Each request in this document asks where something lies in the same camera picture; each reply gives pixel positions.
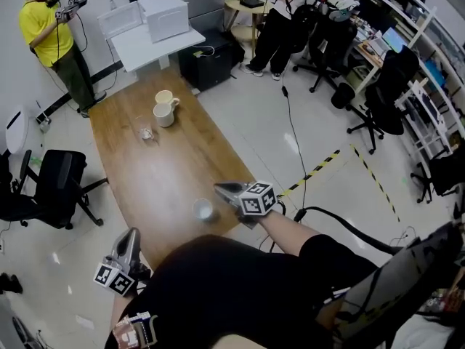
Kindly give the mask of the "person's right forearm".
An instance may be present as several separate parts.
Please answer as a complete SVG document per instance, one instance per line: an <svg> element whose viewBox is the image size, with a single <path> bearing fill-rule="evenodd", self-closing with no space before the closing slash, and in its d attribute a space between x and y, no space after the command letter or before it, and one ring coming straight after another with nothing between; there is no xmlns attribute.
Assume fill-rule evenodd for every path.
<svg viewBox="0 0 465 349"><path fill-rule="evenodd" d="M302 225L274 210L256 221L270 238L286 253L298 256L306 241L320 235L316 230Z"/></svg>

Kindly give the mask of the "black cabinet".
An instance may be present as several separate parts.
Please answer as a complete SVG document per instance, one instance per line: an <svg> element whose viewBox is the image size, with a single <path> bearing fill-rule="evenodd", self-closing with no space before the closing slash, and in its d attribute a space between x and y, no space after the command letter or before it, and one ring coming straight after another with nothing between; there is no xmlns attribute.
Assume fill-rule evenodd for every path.
<svg viewBox="0 0 465 349"><path fill-rule="evenodd" d="M178 53L181 75L201 92L228 80L245 57L245 50L230 31L210 30L202 35L206 37L203 43Z"/></svg>

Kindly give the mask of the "light wooden desk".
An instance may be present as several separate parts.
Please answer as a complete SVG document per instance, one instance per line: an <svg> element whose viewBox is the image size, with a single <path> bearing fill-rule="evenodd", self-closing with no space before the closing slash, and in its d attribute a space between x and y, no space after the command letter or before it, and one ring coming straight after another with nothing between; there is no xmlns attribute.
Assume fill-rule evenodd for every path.
<svg viewBox="0 0 465 349"><path fill-rule="evenodd" d="M364 60L370 64L371 69L368 74L363 78L361 83L355 89L355 94L360 94L371 81L371 79L377 74L377 72L382 68L384 60L382 57L376 54L373 47L370 45L369 40L360 42L355 49L359 54L361 54Z"/></svg>

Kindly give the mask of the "person's black printed T-shirt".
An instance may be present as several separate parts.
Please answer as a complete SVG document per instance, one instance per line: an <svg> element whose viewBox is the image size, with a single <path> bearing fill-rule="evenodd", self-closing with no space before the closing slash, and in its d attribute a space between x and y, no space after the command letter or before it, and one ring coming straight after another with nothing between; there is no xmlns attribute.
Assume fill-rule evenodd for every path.
<svg viewBox="0 0 465 349"><path fill-rule="evenodd" d="M135 349L212 349L231 334L266 349L331 349L316 315L333 290L375 270L326 235L308 239L295 255L202 236L160 264L123 317L149 314Z"/></svg>

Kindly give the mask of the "open laptop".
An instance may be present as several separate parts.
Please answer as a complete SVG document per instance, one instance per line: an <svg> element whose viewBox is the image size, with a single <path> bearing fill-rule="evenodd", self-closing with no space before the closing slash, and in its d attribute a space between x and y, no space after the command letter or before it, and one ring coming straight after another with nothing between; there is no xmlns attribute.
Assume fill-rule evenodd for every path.
<svg viewBox="0 0 465 349"><path fill-rule="evenodd" d="M382 35L382 38L386 44L396 53L400 53L403 50L403 47L408 45L404 38L393 28L389 28Z"/></svg>

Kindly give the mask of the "black shoes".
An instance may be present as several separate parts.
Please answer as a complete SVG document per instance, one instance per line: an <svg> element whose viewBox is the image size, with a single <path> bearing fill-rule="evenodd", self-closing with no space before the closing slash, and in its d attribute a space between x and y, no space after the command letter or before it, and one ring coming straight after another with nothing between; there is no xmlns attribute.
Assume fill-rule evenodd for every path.
<svg viewBox="0 0 465 349"><path fill-rule="evenodd" d="M5 292L23 293L23 287L16 275L0 274L0 294Z"/></svg>

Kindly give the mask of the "white desk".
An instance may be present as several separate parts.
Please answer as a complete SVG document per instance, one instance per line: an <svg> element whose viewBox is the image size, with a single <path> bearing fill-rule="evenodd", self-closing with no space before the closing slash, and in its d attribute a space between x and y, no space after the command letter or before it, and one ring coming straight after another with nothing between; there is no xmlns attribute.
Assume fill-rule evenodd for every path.
<svg viewBox="0 0 465 349"><path fill-rule="evenodd" d="M161 70L168 68L169 55L201 44L205 40L205 36L190 28L185 33L153 43L148 25L144 24L112 37L110 45L122 62L124 70L138 81L137 71L141 68L155 61L159 62Z"/></svg>

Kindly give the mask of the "black trash bin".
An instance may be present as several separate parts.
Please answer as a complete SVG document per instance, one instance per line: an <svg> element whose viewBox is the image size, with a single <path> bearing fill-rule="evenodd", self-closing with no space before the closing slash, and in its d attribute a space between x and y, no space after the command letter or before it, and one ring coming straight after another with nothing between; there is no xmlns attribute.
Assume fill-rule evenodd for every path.
<svg viewBox="0 0 465 349"><path fill-rule="evenodd" d="M340 83L331 97L331 104L337 109L342 109L349 105L354 98L354 89L347 83Z"/></svg>

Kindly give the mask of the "grey office chair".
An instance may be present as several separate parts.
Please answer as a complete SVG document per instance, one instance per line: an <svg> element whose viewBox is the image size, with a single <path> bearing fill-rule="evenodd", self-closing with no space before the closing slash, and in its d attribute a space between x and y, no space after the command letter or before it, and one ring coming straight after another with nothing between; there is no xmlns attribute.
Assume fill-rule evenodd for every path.
<svg viewBox="0 0 465 349"><path fill-rule="evenodd" d="M448 223L351 288L336 315L335 346L372 349L395 334L444 282L462 246L459 227Z"/></svg>

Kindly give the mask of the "black office chair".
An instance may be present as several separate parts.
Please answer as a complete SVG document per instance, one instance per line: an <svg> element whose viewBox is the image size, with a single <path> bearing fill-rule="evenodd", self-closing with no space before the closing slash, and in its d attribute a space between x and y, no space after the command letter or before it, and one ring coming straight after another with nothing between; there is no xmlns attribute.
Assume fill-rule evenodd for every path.
<svg viewBox="0 0 465 349"><path fill-rule="evenodd" d="M364 109L359 110L350 104L346 106L347 111L354 112L363 120L362 124L349 128L347 133L366 128L372 143L370 154L376 151L376 133L379 133L381 140L385 134L400 136L404 133L404 113L395 102L407 89L418 68L419 59L407 46L402 47L400 52L389 50L377 81L365 88Z"/></svg>
<svg viewBox="0 0 465 349"><path fill-rule="evenodd" d="M38 174L29 166L31 156L32 151L26 151L16 186L8 188L7 181L0 181L0 220L19 222L24 227L29 220L39 220L56 229L71 230L79 206L95 225L104 224L89 209L88 192L107 184L108 179L81 186L87 166L83 153L48 150Z"/></svg>
<svg viewBox="0 0 465 349"><path fill-rule="evenodd" d="M422 163L418 163L417 167L421 169L422 175L411 173L411 178L416 178L423 185L421 198L417 199L418 204L424 201L426 195L429 196L426 202L429 204L432 201L432 189L438 196L444 197L457 193L457 185L465 183L465 156L457 153L431 159L428 163L429 174Z"/></svg>
<svg viewBox="0 0 465 349"><path fill-rule="evenodd" d="M307 43L310 55L309 64L297 64L293 67L294 72L301 68L318 76L309 88L311 93L315 93L322 79L325 79L334 89L337 88L334 79L346 72L347 67L344 61L356 35L356 25L350 19L337 22L330 19L328 15L318 13L315 27Z"/></svg>

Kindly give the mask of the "round wooden side table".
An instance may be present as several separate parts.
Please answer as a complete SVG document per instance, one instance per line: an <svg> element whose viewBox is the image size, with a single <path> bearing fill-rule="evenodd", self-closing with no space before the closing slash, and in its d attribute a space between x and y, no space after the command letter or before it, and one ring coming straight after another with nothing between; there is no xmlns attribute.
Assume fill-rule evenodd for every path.
<svg viewBox="0 0 465 349"><path fill-rule="evenodd" d="M261 24L265 15L271 9L271 4L266 1L263 6L248 8L240 4L240 0L225 0L225 7L232 11L232 17L226 25L226 31L239 41L249 41L251 44L251 57L255 57L256 42L259 37L258 24ZM240 13L246 13L251 18L250 25L235 24Z"/></svg>

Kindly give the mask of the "yellow black floor tape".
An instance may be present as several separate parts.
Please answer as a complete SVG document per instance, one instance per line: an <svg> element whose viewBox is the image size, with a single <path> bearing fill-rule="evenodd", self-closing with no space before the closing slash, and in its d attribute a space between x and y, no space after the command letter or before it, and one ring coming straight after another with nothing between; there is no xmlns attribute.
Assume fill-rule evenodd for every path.
<svg viewBox="0 0 465 349"><path fill-rule="evenodd" d="M352 150L354 151L355 155L359 158L359 160L361 161L362 165L365 167L366 171L368 172L368 174L370 175L370 177L373 179L373 181L375 182L376 184L376 187L381 191L381 194L383 195L383 197L386 199L388 205L389 205L389 208L391 209L392 213L394 214L395 216L395 219L400 222L400 217L399 217L399 214L397 213L397 210L395 209L395 206L394 204L392 203L390 197L388 196L387 192L385 191L384 187L382 186L382 184L379 182L379 180L377 179L377 177L375 176L373 170L369 167L368 163L366 162L366 160L364 159L363 155L359 152L359 150L352 144L350 143L349 146L352 148Z"/></svg>
<svg viewBox="0 0 465 349"><path fill-rule="evenodd" d="M279 194L278 199L288 196L293 190L297 189L301 185L304 185L310 178L314 177L319 171L321 171L330 162L332 162L340 153L340 150L335 150L330 156L320 162L313 170L311 170L309 173L306 173L306 175L300 179L300 181L294 183L291 187Z"/></svg>

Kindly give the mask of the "person's left forearm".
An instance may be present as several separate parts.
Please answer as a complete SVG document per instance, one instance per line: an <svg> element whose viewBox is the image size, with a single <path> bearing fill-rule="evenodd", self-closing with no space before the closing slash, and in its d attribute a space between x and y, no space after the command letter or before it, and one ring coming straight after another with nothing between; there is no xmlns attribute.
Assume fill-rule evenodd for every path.
<svg viewBox="0 0 465 349"><path fill-rule="evenodd" d="M133 296L122 297L116 295L113 301L113 310L110 318L110 332L115 325L120 321L121 314L124 312L128 304L134 299Z"/></svg>

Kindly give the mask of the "white printed cloth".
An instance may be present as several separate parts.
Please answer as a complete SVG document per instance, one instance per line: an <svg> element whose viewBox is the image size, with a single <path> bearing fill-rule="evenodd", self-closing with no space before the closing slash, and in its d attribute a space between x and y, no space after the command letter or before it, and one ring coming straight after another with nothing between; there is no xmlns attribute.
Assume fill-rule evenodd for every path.
<svg viewBox="0 0 465 349"><path fill-rule="evenodd" d="M320 0L319 10L329 20L344 22L359 6L360 2L356 0Z"/></svg>

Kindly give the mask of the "white microwave oven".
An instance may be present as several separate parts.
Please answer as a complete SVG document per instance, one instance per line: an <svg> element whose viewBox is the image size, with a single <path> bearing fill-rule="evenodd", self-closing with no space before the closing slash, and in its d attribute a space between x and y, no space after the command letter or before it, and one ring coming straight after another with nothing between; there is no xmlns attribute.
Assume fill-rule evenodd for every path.
<svg viewBox="0 0 465 349"><path fill-rule="evenodd" d="M188 5L183 0L140 0L153 43L188 32Z"/></svg>

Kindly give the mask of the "wooden table with metal legs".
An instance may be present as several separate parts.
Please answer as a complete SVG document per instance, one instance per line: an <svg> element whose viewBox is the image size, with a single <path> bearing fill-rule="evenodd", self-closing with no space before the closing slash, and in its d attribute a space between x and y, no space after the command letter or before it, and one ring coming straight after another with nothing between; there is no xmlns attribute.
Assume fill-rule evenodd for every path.
<svg viewBox="0 0 465 349"><path fill-rule="evenodd" d="M168 128L158 126L153 115L155 95L165 89L180 99ZM222 236L238 224L214 184L253 177L175 70L144 77L94 106L89 115L113 195L126 224L139 229L150 267L191 239ZM150 119L154 140L141 139L138 116ZM213 206L207 221L193 211L199 198Z"/></svg>

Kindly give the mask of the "clear glass cup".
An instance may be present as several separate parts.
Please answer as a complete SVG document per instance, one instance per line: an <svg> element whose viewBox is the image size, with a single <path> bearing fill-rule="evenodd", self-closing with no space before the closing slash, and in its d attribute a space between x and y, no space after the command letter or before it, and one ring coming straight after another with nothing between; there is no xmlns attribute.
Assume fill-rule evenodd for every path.
<svg viewBox="0 0 465 349"><path fill-rule="evenodd" d="M146 116L138 116L136 124L142 140L154 140L153 128L150 119Z"/></svg>

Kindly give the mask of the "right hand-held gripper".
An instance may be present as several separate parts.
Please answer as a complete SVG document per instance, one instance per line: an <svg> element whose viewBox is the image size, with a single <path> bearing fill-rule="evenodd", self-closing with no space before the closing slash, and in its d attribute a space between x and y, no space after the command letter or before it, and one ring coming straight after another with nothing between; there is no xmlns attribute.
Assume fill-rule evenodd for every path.
<svg viewBox="0 0 465 349"><path fill-rule="evenodd" d="M225 203L239 208L239 219L249 229L254 229L256 219L268 215L275 206L286 213L286 205L269 182L218 182L214 191Z"/></svg>

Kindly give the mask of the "white air purifier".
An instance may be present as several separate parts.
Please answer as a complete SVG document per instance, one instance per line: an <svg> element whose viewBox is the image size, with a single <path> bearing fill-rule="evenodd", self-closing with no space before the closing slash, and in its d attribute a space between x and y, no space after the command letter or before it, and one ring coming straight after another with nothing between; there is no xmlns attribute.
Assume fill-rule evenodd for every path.
<svg viewBox="0 0 465 349"><path fill-rule="evenodd" d="M7 149L11 154L20 153L25 145L28 134L29 114L20 105L16 107L7 120L5 136Z"/></svg>

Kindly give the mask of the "white shelving unit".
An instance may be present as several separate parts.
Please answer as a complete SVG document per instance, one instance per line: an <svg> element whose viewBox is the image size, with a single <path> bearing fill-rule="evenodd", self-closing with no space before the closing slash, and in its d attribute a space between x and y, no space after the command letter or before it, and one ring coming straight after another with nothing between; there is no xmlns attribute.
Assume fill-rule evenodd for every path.
<svg viewBox="0 0 465 349"><path fill-rule="evenodd" d="M440 20L439 9L425 0L368 0L367 12L391 15L395 28L418 52L421 71L430 77L426 89L465 139L465 48Z"/></svg>

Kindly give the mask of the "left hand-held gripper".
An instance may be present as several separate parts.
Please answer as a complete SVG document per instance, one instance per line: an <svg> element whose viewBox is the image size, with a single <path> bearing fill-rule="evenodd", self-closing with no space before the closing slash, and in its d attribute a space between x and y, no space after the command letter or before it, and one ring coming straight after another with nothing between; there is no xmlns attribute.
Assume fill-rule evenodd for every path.
<svg viewBox="0 0 465 349"><path fill-rule="evenodd" d="M93 282L102 288L124 297L136 289L139 282L150 279L151 270L140 262L140 231L137 228L128 229L116 239L113 257L104 257L95 271Z"/></svg>

